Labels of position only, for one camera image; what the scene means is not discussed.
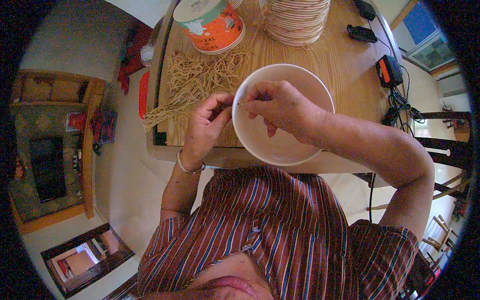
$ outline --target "bangle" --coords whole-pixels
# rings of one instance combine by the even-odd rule
[[[180,152],[177,152],[177,162],[179,164],[180,169],[183,172],[188,173],[188,174],[196,174],[198,172],[202,172],[203,170],[205,170],[206,165],[205,165],[205,162],[203,160],[202,160],[202,166],[200,167],[200,169],[198,169],[196,171],[193,171],[193,172],[189,172],[189,171],[185,170],[185,168],[183,167],[183,165],[181,164],[181,161],[180,161]]]

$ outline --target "white floor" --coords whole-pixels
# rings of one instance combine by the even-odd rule
[[[436,81],[427,73],[404,62],[410,73],[409,101],[420,111],[441,111]],[[115,143],[104,145],[102,155],[96,159],[95,190],[99,215],[109,221],[115,231],[137,255],[142,255],[159,221],[160,202],[163,189],[170,177],[173,163],[159,161],[147,153],[142,122],[138,117],[138,82],[147,69],[133,74],[130,79],[130,92],[127,96],[120,90],[120,84],[113,84],[110,102],[119,113]],[[435,138],[454,139],[452,130],[447,130],[441,122],[429,121],[427,126],[417,128],[419,134]],[[436,181],[445,182],[459,173],[459,169],[437,165]],[[197,195],[200,204],[204,186],[213,175],[205,170]],[[357,219],[368,219],[370,189],[367,183],[351,174],[322,174],[337,195],[349,224]],[[395,192],[392,187],[376,188],[373,192],[374,206],[390,201]],[[425,237],[440,240],[442,231],[432,223],[432,216],[441,214],[449,222],[453,211],[453,198],[446,196],[434,200],[430,222]],[[384,210],[373,211],[372,218],[378,222]],[[436,252],[422,243],[422,252]]]

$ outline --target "rope coil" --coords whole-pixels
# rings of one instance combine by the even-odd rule
[[[212,93],[234,92],[240,84],[236,70],[251,52],[232,50],[218,58],[205,60],[174,51],[168,58],[170,97],[144,115],[145,132],[160,122],[186,115]]]

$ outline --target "orange tin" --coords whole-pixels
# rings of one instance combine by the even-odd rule
[[[228,0],[183,0],[175,8],[173,19],[201,51],[224,49],[243,30],[243,22]]]

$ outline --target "skin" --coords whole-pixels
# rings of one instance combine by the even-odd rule
[[[232,102],[233,95],[215,94],[192,112],[180,154],[186,170],[201,167],[203,158],[231,120]],[[413,137],[398,129],[329,113],[286,81],[257,83],[243,107],[249,111],[250,119],[258,115],[264,118],[269,137],[281,128],[301,143],[315,145],[373,170],[397,188],[380,224],[405,227],[417,237],[423,236],[432,203],[435,172],[428,152]],[[185,173],[175,165],[163,193],[161,221],[190,214],[199,179],[200,174]],[[212,282],[226,276],[246,282],[254,295],[231,286],[212,286]],[[141,299],[270,300],[273,297],[258,267],[246,254],[239,252],[206,269],[185,290]]]

